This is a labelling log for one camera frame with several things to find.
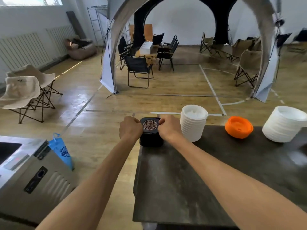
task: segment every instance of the forearm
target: forearm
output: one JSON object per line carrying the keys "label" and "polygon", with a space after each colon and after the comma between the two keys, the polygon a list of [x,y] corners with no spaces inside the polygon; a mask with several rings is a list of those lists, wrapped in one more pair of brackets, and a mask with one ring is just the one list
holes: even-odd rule
{"label": "forearm", "polygon": [[278,192],[183,137],[170,143],[199,174],[240,229],[303,229],[307,226],[307,214]]}
{"label": "forearm", "polygon": [[37,230],[95,230],[134,144],[133,139],[121,139],[99,168],[67,196]]}

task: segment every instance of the circular lattice pattern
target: circular lattice pattern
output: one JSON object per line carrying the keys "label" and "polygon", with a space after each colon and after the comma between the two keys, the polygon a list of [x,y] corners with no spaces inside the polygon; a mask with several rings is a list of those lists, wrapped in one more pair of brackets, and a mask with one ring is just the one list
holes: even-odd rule
{"label": "circular lattice pattern", "polygon": [[157,128],[157,126],[158,126],[158,124],[153,120],[146,120],[143,123],[143,128],[147,131],[153,131],[154,129]]}

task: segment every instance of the black box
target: black box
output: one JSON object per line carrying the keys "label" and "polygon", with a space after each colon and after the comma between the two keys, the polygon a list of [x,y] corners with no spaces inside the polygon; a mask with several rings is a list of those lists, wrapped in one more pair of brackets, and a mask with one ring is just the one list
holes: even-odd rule
{"label": "black box", "polygon": [[160,118],[142,118],[143,134],[140,137],[140,145],[143,147],[161,147],[164,140],[158,132]]}

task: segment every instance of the grey machine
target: grey machine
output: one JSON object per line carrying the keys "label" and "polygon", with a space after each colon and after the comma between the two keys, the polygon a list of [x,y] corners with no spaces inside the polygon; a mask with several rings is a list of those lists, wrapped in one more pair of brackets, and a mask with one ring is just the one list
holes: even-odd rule
{"label": "grey machine", "polygon": [[0,136],[0,229],[34,229],[77,186],[43,139]]}

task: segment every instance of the dark table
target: dark table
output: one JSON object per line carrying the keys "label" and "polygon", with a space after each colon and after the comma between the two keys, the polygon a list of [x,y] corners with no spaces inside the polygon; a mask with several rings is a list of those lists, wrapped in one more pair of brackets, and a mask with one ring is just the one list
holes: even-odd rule
{"label": "dark table", "polygon": [[[246,139],[235,139],[224,126],[205,126],[194,144],[307,211],[307,127],[291,142],[275,143],[263,135],[262,127],[255,127]],[[136,222],[236,227],[198,174],[167,142],[160,148],[140,147],[133,193]],[[165,226],[159,228],[177,229]]]}

